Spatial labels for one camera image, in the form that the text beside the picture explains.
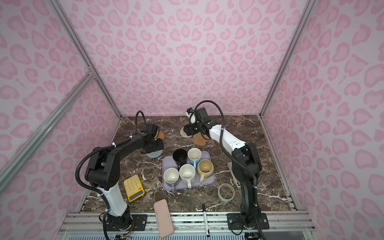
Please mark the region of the multicolour woven round coaster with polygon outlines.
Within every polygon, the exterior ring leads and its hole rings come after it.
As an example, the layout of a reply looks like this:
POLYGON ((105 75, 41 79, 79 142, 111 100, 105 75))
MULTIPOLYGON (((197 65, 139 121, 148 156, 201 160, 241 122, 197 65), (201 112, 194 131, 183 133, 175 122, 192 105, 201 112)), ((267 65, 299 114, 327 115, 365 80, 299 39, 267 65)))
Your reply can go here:
POLYGON ((184 129, 181 129, 181 130, 180 130, 180 135, 181 135, 183 138, 191 138, 191 137, 192 137, 192 136, 187 135, 187 133, 184 131, 184 129))

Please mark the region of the blue-grey woven coaster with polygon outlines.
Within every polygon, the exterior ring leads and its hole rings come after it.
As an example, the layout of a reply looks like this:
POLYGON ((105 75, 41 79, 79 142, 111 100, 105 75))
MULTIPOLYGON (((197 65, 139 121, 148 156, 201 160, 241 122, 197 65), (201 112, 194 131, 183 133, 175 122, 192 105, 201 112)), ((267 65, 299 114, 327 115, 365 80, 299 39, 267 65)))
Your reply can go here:
POLYGON ((147 153, 147 156, 151 159, 156 159, 158 157, 160 157, 163 153, 163 150, 158 150, 158 151, 154 151, 154 152, 151 152, 151 153, 147 153))

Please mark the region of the cork paw-shaped coaster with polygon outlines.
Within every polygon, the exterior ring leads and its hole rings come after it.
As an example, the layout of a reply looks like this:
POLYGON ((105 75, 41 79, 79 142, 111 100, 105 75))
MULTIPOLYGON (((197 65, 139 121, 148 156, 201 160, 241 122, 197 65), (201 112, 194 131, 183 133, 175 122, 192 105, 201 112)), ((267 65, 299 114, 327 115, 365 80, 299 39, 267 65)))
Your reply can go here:
POLYGON ((204 136, 201 133, 195 134, 193 136, 193 143, 197 146, 205 146, 210 140, 205 139, 204 136))

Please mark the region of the woven rattan coaster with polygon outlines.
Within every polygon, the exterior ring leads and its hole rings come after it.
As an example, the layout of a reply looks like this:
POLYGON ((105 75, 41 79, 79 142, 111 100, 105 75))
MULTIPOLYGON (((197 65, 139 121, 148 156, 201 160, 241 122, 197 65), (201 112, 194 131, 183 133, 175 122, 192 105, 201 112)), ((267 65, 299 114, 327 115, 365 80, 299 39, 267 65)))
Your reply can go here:
POLYGON ((157 139, 161 139, 162 141, 165 140, 165 134, 163 132, 159 132, 158 135, 157 135, 157 139))

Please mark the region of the light blue mug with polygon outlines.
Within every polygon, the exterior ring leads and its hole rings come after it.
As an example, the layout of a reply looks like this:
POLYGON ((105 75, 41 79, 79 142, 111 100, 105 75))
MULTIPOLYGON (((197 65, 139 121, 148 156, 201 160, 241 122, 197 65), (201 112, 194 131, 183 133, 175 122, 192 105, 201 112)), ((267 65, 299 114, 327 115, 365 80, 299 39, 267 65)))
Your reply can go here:
POLYGON ((198 148, 188 150, 188 159, 190 164, 196 169, 202 158, 202 151, 198 148))

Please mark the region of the black mug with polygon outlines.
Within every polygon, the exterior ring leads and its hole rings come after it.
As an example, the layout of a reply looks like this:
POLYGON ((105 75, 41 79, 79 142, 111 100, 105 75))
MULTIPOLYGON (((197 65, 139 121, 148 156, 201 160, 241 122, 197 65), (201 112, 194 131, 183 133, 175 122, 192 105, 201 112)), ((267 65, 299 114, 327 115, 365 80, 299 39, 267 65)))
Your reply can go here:
POLYGON ((173 160, 177 164, 178 170, 181 166, 187 164, 188 161, 188 153, 185 149, 177 149, 173 153, 173 160))

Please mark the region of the lavender mug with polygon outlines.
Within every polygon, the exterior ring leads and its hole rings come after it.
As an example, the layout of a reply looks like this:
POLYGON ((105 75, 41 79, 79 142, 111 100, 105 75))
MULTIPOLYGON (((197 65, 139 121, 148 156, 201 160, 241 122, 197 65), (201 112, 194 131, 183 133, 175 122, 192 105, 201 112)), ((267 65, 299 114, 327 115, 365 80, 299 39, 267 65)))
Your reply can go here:
POLYGON ((163 179, 165 183, 171 188, 172 193, 176 191, 176 185, 179 180, 179 171, 176 168, 169 168, 165 170, 163 179))

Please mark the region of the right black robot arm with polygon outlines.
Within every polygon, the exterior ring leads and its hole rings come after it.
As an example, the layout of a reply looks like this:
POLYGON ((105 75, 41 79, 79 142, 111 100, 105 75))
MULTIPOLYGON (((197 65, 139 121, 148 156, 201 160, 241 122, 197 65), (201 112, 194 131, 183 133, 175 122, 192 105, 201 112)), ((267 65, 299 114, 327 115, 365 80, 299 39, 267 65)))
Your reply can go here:
POLYGON ((263 167, 256 145, 241 141, 229 133, 224 124, 215 121, 185 125, 184 132, 188 136, 201 133, 219 142, 222 151, 231 159, 233 174, 241 185, 244 225, 246 228, 259 228, 258 180, 263 167))

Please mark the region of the tan ceramic mug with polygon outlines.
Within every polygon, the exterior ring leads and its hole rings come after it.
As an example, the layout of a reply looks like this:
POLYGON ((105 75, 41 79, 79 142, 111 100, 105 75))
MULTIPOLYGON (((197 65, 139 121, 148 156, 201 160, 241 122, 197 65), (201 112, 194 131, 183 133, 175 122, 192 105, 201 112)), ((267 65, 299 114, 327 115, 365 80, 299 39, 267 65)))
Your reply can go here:
POLYGON ((214 173, 214 165, 209 160, 201 160, 198 163, 197 171, 200 176, 200 184, 203 184, 206 178, 209 178, 214 173))

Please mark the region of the white speckled mug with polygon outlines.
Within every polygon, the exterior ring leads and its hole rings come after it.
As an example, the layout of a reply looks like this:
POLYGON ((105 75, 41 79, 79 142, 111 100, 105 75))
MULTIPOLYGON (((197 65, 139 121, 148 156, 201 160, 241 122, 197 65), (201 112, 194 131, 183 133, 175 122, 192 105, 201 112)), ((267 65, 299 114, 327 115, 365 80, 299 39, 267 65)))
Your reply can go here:
POLYGON ((181 181, 187 185, 188 189, 192 188, 192 183, 196 179, 196 169, 190 165, 185 164, 179 169, 181 181))

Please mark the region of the yellow calculator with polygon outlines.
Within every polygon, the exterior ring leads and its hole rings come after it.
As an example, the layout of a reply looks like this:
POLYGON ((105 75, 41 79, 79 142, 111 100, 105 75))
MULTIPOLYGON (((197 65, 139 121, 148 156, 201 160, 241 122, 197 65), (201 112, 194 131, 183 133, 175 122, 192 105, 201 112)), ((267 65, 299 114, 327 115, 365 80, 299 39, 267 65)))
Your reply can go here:
POLYGON ((124 180, 124 187, 127 193, 129 202, 133 202, 145 194, 141 180, 138 175, 124 180))

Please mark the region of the clear tape roll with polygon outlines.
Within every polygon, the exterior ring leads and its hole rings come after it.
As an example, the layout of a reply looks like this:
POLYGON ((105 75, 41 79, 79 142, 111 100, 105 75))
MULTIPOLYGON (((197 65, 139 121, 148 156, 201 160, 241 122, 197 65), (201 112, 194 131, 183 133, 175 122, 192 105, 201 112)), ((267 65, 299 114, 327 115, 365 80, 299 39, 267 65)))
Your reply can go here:
POLYGON ((232 201, 235 197, 235 193, 236 191, 232 185, 227 183, 221 184, 218 188, 219 199, 225 203, 232 201))

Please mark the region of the pink eraser case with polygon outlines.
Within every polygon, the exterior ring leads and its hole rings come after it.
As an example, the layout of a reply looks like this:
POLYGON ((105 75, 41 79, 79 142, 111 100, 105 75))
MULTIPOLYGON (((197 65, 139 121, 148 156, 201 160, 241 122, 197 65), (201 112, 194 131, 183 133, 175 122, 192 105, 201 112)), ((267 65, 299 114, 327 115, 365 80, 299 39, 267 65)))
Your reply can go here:
POLYGON ((161 238, 166 238, 174 233, 174 225, 165 199, 154 203, 154 211, 161 238))

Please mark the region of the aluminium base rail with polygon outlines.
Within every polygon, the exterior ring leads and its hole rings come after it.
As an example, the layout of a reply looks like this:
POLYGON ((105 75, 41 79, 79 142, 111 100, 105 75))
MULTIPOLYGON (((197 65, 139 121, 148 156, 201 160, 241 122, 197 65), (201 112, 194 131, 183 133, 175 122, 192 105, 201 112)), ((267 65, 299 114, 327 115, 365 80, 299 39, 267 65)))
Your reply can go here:
MULTIPOLYGON (((268 240, 317 240, 318 234, 305 211, 267 212, 269 229, 263 229, 268 240)), ((161 237, 154 213, 146 213, 145 229, 122 232, 124 240, 159 240, 161 237)), ((207 212, 211 240, 252 240, 258 230, 230 230, 226 212, 207 212)), ((171 213, 174 233, 168 240, 206 240, 203 212, 171 213)), ((66 216, 57 235, 58 240, 103 240, 105 238, 99 213, 66 216)))

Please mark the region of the diagonal aluminium frame bar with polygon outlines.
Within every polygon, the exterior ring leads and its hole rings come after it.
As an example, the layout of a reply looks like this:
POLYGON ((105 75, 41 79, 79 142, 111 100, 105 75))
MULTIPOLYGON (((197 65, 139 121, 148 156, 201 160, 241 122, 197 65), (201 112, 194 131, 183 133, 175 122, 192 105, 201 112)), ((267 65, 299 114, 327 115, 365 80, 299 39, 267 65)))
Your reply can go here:
POLYGON ((13 156, 10 163, 1 172, 1 193, 5 191, 12 180, 19 174, 27 161, 42 145, 52 130, 58 125, 69 109, 82 95, 90 82, 94 80, 94 71, 89 71, 82 81, 58 105, 52 114, 41 124, 29 140, 13 156))

